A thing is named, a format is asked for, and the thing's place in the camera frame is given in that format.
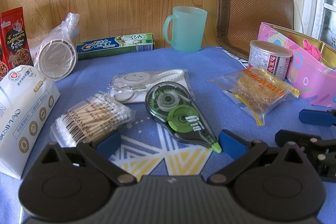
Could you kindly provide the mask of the cotton swabs bag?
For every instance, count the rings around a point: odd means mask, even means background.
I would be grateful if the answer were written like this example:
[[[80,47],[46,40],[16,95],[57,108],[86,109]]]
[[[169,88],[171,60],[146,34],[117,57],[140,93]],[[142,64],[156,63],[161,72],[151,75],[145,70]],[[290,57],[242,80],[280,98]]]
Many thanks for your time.
[[[80,142],[102,140],[134,117],[134,110],[106,92],[97,92],[57,118],[50,136],[62,147],[74,147]]]

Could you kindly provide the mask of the pink fluffy soft object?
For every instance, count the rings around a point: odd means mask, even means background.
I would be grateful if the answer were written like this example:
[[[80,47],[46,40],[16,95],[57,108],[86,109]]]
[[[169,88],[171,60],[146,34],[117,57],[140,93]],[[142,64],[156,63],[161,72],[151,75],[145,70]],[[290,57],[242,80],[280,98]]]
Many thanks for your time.
[[[310,55],[312,55],[316,60],[320,61],[322,58],[320,50],[306,39],[303,39],[302,42],[303,49],[306,50]]]

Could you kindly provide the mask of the white keychain bag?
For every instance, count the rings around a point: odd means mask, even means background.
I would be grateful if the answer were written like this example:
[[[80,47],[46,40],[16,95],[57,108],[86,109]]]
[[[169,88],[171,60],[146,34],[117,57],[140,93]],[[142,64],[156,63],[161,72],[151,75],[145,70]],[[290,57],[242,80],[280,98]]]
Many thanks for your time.
[[[181,84],[194,98],[185,69],[130,72],[116,75],[109,83],[109,94],[121,103],[143,103],[147,92],[156,84],[173,81]]]

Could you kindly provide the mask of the green correction tape dispenser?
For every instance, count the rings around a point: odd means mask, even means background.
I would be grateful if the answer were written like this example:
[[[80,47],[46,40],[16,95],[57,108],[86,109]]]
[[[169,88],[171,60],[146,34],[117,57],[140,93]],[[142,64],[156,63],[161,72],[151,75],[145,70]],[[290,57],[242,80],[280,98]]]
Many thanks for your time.
[[[176,141],[201,145],[221,153],[217,137],[188,90],[181,84],[165,81],[154,85],[146,94],[145,106],[150,117]]]

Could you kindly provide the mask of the pink tin box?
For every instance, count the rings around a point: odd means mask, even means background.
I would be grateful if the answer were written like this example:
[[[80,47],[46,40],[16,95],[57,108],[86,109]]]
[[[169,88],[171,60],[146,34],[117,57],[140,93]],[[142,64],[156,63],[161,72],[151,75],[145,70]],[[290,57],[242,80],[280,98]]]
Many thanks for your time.
[[[286,77],[300,90],[302,98],[315,106],[335,108],[334,48],[294,30],[264,22],[260,24],[258,39],[286,47],[293,53]],[[303,39],[320,50],[320,61],[303,49]]]

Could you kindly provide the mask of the snack cake in bag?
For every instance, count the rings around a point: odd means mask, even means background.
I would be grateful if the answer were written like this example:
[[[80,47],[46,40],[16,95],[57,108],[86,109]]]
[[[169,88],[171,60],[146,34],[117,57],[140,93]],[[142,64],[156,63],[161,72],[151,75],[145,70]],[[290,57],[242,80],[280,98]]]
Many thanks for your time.
[[[246,68],[210,82],[253,117],[258,126],[265,124],[266,115],[276,106],[300,96],[298,89],[262,68]]]

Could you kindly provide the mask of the white tissue pack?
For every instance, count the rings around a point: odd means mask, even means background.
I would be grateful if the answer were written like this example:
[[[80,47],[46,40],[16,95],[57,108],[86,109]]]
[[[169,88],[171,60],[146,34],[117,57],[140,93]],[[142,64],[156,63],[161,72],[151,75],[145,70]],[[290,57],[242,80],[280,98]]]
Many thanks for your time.
[[[1,172],[20,179],[27,159],[60,97],[54,80],[19,65],[1,80]]]

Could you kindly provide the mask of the white round tin can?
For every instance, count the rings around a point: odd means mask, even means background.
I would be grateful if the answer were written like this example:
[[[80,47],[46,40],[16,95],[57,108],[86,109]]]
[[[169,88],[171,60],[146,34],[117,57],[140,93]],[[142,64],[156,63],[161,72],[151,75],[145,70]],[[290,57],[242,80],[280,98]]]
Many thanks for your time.
[[[284,80],[292,52],[285,47],[260,40],[250,41],[248,68],[262,68]]]

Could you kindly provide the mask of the paper cups in plastic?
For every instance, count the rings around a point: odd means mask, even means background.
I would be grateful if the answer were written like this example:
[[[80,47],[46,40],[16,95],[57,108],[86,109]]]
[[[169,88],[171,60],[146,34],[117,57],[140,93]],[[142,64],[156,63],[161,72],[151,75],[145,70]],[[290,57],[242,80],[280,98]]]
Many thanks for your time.
[[[40,43],[34,65],[54,81],[67,77],[78,61],[73,39],[79,34],[79,19],[79,14],[68,13]]]

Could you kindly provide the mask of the green toothpaste box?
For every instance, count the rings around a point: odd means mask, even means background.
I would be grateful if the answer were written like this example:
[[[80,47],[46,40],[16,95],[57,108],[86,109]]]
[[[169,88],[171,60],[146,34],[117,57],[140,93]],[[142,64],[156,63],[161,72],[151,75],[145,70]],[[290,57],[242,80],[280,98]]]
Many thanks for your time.
[[[120,35],[79,43],[76,51],[79,60],[116,56],[123,53],[151,51],[155,48],[152,33]]]

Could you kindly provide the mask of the red snack box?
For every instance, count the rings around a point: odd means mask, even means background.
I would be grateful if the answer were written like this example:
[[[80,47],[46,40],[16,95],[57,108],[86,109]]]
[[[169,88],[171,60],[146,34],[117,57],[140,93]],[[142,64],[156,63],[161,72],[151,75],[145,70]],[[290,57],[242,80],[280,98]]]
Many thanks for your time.
[[[23,7],[1,12],[1,80],[19,65],[32,65]]]

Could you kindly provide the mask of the teal plastic mug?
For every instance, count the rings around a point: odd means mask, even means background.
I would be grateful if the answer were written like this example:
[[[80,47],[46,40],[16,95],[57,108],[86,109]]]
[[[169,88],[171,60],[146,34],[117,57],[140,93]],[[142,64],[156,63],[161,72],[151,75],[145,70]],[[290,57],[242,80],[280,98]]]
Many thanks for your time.
[[[202,47],[207,11],[189,6],[173,8],[163,24],[163,38],[176,51],[193,53]]]

